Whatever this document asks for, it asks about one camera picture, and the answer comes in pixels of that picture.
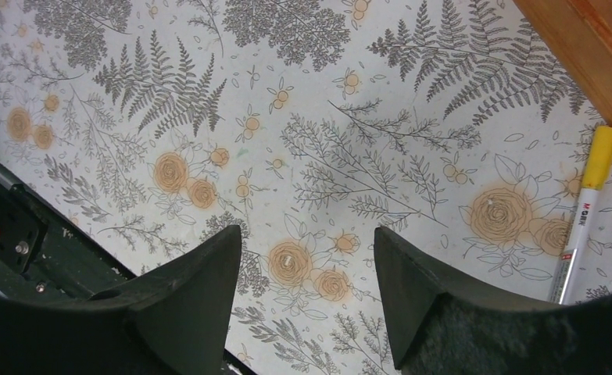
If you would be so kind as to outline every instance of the wooden edge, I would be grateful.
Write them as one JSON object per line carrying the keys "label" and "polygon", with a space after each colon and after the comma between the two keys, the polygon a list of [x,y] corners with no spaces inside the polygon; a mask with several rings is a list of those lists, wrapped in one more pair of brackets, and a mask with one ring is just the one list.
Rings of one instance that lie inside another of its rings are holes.
{"label": "wooden edge", "polygon": [[514,0],[612,126],[612,31],[586,0]]}

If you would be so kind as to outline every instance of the botanical print paper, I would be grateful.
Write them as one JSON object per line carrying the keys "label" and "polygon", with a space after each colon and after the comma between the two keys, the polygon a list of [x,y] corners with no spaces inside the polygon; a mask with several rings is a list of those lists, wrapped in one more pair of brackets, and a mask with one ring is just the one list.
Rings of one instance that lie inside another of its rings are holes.
{"label": "botanical print paper", "polygon": [[601,121],[510,1],[0,0],[0,161],[136,273],[241,225],[258,373],[395,373],[377,225],[545,298]]}

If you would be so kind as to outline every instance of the orange rose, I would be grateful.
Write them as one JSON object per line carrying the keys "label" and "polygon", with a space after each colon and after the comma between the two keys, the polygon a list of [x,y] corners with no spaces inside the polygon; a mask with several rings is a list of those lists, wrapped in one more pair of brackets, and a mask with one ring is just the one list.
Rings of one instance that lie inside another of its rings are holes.
{"label": "orange rose", "polygon": [[188,197],[200,209],[209,208],[216,200],[216,187],[207,180],[196,180],[188,188]]}
{"label": "orange rose", "polygon": [[52,134],[52,128],[48,125],[41,125],[34,128],[34,133],[32,134],[34,137],[34,143],[41,150],[47,150],[52,145],[52,139],[54,135]]}
{"label": "orange rose", "polygon": [[335,249],[345,254],[356,252],[361,245],[359,236],[351,233],[343,234],[338,238],[334,238],[333,241],[335,241]]}
{"label": "orange rose", "polygon": [[209,160],[215,166],[224,166],[230,160],[230,153],[225,148],[217,148],[211,152]]}
{"label": "orange rose", "polygon": [[328,301],[340,301],[349,291],[349,279],[344,272],[326,270],[314,281],[315,290]]}
{"label": "orange rose", "polygon": [[535,244],[550,255],[561,255],[571,229],[570,223],[559,219],[542,220],[542,225],[538,227],[540,221],[533,220],[532,223],[536,225],[530,225]]}
{"label": "orange rose", "polygon": [[48,95],[43,101],[43,108],[50,113],[54,113],[59,108],[59,97],[57,95]]}
{"label": "orange rose", "polygon": [[154,181],[161,190],[176,193],[186,185],[187,179],[186,161],[176,152],[167,152],[156,160]]}
{"label": "orange rose", "polygon": [[283,242],[269,252],[269,272],[286,287],[301,285],[312,269],[310,254],[292,242]]}
{"label": "orange rose", "polygon": [[6,130],[9,136],[16,142],[25,142],[30,136],[32,121],[30,113],[23,107],[16,107],[11,110],[6,120]]}
{"label": "orange rose", "polygon": [[524,198],[504,187],[486,191],[471,207],[471,230],[494,244],[516,240],[533,216]]}

